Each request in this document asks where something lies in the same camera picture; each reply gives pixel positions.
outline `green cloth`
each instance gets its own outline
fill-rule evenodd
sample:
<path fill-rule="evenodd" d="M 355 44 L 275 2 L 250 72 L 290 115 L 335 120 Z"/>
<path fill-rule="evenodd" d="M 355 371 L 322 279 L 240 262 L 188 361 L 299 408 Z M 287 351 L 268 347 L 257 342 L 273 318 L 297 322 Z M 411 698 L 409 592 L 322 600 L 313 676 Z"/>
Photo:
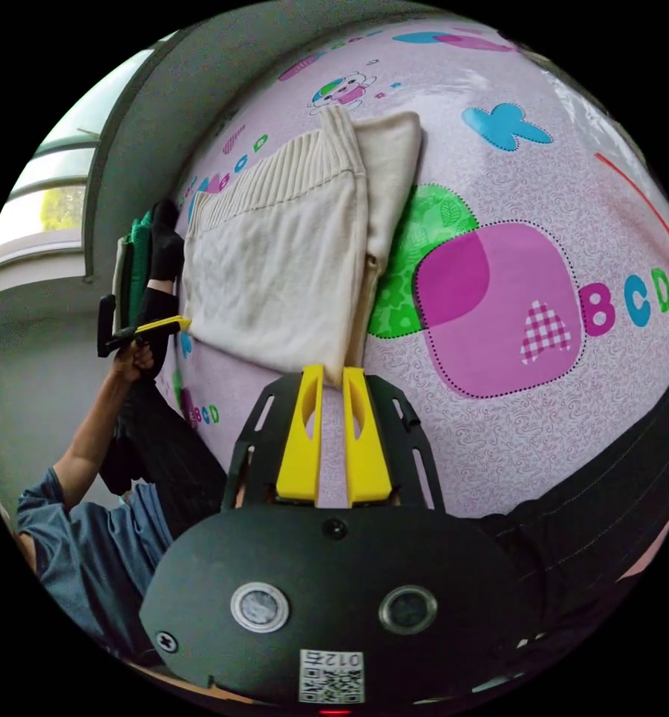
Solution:
<path fill-rule="evenodd" d="M 148 212 L 142 220 L 133 220 L 128 244 L 132 245 L 131 289 L 128 295 L 128 326 L 135 326 L 140 300 L 148 285 L 150 274 L 150 228 L 152 215 Z"/>

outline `green shape pattern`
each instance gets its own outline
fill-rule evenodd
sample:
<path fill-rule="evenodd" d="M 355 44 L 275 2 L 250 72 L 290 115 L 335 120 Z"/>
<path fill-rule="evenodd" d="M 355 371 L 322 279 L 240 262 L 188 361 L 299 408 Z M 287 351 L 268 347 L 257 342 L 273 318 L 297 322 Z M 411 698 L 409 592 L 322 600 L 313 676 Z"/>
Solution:
<path fill-rule="evenodd" d="M 415 187 L 394 232 L 367 332 L 377 338 L 401 338 L 421 331 L 412 286 L 417 265 L 444 242 L 478 227 L 461 197 L 438 184 Z"/>

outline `black screw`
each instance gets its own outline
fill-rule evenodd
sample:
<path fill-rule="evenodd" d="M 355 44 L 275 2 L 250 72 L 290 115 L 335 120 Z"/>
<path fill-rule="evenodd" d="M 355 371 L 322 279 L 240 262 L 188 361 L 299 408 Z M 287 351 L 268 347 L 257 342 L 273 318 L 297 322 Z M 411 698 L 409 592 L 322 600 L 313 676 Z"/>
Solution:
<path fill-rule="evenodd" d="M 339 518 L 330 518 L 322 525 L 325 537 L 332 540 L 341 540 L 347 534 L 347 526 Z"/>

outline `person's arm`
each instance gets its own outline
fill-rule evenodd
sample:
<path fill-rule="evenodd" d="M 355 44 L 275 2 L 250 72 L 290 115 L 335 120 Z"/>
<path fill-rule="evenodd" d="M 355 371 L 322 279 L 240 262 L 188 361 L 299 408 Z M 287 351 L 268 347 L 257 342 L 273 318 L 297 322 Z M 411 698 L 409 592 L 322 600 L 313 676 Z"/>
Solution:
<path fill-rule="evenodd" d="M 77 506 L 98 475 L 113 436 L 118 412 L 131 383 L 140 378 L 140 368 L 152 366 L 149 347 L 135 343 L 120 351 L 106 376 L 96 402 L 53 470 L 63 490 L 66 511 Z"/>

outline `folded clothes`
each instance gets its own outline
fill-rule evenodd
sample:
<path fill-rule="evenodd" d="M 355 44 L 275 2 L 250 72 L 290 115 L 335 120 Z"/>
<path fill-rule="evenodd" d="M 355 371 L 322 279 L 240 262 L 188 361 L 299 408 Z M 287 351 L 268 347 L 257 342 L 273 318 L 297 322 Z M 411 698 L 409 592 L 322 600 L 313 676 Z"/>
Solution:
<path fill-rule="evenodd" d="M 184 313 L 203 343 L 282 372 L 361 366 L 376 283 L 414 180 L 418 115 L 353 125 L 345 109 L 220 194 L 198 193 Z"/>

